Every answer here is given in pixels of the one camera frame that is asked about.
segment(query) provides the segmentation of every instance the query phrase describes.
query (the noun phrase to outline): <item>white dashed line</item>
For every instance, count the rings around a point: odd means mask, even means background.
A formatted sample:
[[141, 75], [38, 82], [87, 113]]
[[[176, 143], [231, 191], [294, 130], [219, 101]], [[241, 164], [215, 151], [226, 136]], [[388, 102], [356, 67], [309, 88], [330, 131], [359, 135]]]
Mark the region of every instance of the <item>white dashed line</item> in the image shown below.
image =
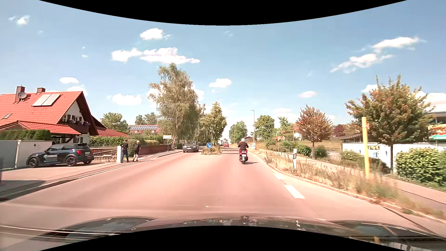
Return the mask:
[[277, 178], [278, 180], [284, 180], [284, 179], [285, 179], [285, 177], [282, 176], [282, 174], [280, 174], [280, 173], [278, 173], [278, 172], [275, 172], [274, 175], [276, 176], [276, 178]]
[[301, 193], [298, 192], [298, 191], [294, 188], [294, 186], [292, 186], [292, 185], [284, 185], [284, 186], [285, 186], [285, 188], [288, 190], [288, 192], [291, 193], [291, 195], [292, 195], [294, 198], [296, 198], [296, 199], [305, 199], [305, 197], [303, 197], [303, 196], [301, 195]]

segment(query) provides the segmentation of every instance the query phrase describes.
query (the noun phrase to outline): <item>chimney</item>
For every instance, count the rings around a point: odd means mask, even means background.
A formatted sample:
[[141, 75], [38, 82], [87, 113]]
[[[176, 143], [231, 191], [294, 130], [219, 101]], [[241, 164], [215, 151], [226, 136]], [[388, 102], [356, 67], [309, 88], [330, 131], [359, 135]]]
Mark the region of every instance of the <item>chimney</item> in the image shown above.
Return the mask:
[[16, 100], [15, 100], [15, 102], [19, 102], [20, 101], [20, 98], [19, 98], [19, 93], [20, 92], [25, 92], [25, 87], [23, 87], [23, 86], [17, 86], [17, 89], [16, 89]]

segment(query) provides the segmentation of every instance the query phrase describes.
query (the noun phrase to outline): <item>gray car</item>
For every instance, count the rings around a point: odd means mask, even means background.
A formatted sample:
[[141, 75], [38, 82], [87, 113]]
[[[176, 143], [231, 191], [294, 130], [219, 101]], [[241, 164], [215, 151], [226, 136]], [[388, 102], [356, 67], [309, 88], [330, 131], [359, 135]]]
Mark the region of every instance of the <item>gray car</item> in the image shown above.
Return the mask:
[[183, 152], [198, 152], [198, 143], [196, 141], [189, 141], [183, 145]]

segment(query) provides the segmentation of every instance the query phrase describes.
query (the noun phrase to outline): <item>person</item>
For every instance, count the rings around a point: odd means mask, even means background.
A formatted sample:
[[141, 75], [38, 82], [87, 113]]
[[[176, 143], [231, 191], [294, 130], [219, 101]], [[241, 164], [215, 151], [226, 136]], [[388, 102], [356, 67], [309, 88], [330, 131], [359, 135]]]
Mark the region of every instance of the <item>person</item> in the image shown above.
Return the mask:
[[124, 140], [124, 143], [122, 143], [121, 147], [122, 147], [121, 163], [124, 162], [124, 155], [127, 158], [128, 162], [128, 139]]
[[138, 161], [138, 155], [139, 155], [140, 148], [141, 148], [141, 144], [139, 143], [139, 140], [137, 140], [136, 146], [135, 146], [135, 156], [133, 156], [133, 161]]
[[239, 142], [237, 147], [239, 148], [239, 158], [241, 158], [242, 157], [242, 151], [246, 150], [247, 148], [249, 148], [249, 145], [248, 145], [248, 143], [245, 142], [245, 139], [242, 138], [242, 141]]

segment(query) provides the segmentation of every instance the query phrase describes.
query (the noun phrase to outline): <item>pedestrian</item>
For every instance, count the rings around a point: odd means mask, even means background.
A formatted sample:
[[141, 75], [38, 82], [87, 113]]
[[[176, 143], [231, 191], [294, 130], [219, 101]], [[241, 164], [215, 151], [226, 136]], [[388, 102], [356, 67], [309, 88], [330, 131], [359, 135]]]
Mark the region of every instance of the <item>pedestrian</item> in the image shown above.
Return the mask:
[[139, 149], [141, 148], [141, 144], [139, 143], [139, 140], [136, 141], [136, 146], [135, 146], [135, 155], [133, 156], [133, 160], [132, 161], [138, 161], [138, 155], [139, 155]]
[[122, 147], [121, 163], [124, 162], [124, 154], [128, 162], [128, 139], [124, 140], [124, 143], [122, 143], [121, 147]]

